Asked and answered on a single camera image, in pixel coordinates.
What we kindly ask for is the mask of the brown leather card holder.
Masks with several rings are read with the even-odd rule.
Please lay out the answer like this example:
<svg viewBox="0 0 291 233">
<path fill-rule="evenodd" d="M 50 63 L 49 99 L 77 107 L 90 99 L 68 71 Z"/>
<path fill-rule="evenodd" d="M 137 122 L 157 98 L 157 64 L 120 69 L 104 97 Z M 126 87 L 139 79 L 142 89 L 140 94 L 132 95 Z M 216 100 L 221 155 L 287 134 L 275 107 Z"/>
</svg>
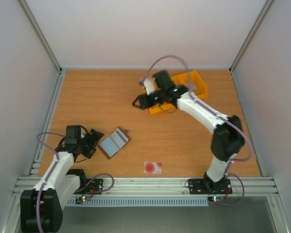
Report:
<svg viewBox="0 0 291 233">
<path fill-rule="evenodd" d="M 123 133 L 129 138 L 130 141 L 130 137 L 128 135 L 128 131 L 122 129 L 121 127 L 117 127 L 120 128 Z M 122 150 L 122 148 L 119 148 L 114 141 L 111 139 L 111 135 L 109 135 L 108 137 L 106 137 L 105 139 L 103 139 L 97 146 L 100 151 L 105 155 L 105 157 L 110 160 L 112 159 L 120 150 Z"/>
</svg>

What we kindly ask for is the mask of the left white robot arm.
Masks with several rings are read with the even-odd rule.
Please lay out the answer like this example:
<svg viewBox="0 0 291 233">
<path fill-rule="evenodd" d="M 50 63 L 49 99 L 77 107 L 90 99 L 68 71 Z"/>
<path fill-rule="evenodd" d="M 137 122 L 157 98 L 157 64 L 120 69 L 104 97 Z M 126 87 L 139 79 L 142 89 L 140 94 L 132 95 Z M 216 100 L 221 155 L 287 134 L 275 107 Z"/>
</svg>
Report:
<svg viewBox="0 0 291 233">
<path fill-rule="evenodd" d="M 73 169 L 77 157 L 90 159 L 104 134 L 82 125 L 68 125 L 53 149 L 53 159 L 40 181 L 20 196 L 20 225 L 24 233 L 56 233 L 71 196 L 87 190 L 83 169 Z"/>
</svg>

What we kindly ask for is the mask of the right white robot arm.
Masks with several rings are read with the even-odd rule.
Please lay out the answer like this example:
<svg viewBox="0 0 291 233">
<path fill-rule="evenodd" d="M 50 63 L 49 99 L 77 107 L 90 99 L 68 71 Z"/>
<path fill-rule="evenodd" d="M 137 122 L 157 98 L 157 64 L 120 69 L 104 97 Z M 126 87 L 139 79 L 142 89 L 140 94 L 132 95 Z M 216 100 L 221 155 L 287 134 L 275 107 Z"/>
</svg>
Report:
<svg viewBox="0 0 291 233">
<path fill-rule="evenodd" d="M 203 182 L 209 193 L 221 188 L 232 159 L 244 146 L 245 140 L 241 121 L 237 116 L 228 117 L 205 104 L 189 88 L 188 84 L 176 84 L 166 70 L 155 73 L 152 78 L 142 78 L 140 86 L 145 93 L 138 95 L 132 103 L 142 110 L 163 103 L 191 115 L 212 135 L 210 150 L 213 154 L 210 167 Z"/>
</svg>

